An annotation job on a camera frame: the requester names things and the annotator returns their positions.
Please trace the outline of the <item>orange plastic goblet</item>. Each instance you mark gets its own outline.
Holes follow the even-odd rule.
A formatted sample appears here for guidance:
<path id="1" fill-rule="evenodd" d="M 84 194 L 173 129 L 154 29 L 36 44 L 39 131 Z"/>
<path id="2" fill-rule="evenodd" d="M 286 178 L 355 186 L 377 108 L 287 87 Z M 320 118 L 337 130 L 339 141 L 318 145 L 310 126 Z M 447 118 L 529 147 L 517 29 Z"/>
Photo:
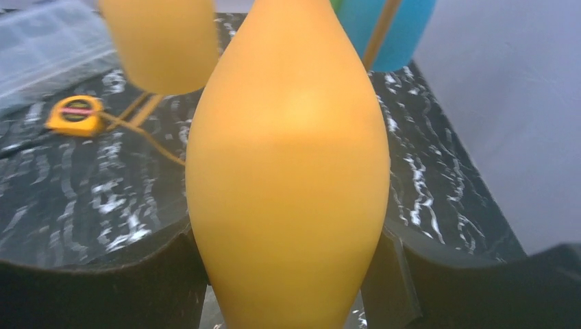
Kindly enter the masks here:
<path id="1" fill-rule="evenodd" d="M 99 9 L 132 84 L 163 95 L 206 85 L 219 59 L 213 1 L 111 0 Z"/>
<path id="2" fill-rule="evenodd" d="M 186 166 L 193 233 L 228 328 L 342 328 L 382 231 L 389 170 Z"/>

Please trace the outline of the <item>blue plastic goblet back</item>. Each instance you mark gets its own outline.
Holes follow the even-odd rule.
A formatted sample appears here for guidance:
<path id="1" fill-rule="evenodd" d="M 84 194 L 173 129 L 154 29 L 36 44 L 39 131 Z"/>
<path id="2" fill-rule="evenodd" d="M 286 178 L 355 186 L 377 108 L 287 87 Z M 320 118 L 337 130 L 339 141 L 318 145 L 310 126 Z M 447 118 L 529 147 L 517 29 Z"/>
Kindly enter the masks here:
<path id="1" fill-rule="evenodd" d="M 367 71 L 393 72 L 412 61 L 435 0 L 343 1 L 336 13 Z"/>

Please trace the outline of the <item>green plastic goblet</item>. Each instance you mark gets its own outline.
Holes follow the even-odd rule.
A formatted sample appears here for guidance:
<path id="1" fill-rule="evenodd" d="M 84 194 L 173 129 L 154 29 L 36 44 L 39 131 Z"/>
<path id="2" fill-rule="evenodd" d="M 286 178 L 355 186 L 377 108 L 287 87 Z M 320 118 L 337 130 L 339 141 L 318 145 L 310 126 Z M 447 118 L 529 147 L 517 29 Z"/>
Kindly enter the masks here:
<path id="1" fill-rule="evenodd" d="M 330 0 L 330 3 L 335 13 L 337 13 L 340 10 L 342 2 L 343 2 L 342 0 Z"/>

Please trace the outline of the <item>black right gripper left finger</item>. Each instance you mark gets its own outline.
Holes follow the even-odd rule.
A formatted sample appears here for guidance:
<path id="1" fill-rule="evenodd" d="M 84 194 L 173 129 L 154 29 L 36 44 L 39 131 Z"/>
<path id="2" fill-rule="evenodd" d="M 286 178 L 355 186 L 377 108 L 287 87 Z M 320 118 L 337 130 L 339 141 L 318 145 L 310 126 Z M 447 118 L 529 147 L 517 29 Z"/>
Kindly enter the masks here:
<path id="1" fill-rule="evenodd" d="M 208 277 L 183 218 L 84 264 L 1 262 L 2 328 L 198 328 Z"/>

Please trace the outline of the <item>gold wire glass rack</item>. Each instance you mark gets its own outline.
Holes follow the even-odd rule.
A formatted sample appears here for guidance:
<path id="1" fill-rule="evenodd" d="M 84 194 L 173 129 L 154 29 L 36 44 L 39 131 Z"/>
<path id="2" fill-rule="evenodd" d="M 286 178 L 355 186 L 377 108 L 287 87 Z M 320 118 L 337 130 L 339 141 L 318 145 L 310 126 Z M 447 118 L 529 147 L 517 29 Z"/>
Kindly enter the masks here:
<path id="1" fill-rule="evenodd" d="M 329 1 L 256 1 L 201 89 L 188 168 L 390 164 L 378 99 Z M 116 123 L 138 131 L 164 96 L 143 90 Z"/>

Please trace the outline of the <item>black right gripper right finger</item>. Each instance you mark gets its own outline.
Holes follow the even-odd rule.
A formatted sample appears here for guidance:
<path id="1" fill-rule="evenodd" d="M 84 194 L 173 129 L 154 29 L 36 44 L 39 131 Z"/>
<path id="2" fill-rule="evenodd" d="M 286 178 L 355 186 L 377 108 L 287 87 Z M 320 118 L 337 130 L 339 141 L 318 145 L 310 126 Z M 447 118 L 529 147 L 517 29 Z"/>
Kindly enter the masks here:
<path id="1" fill-rule="evenodd" d="M 389 221 L 361 294 L 370 328 L 579 328 L 580 245 L 501 263 Z"/>

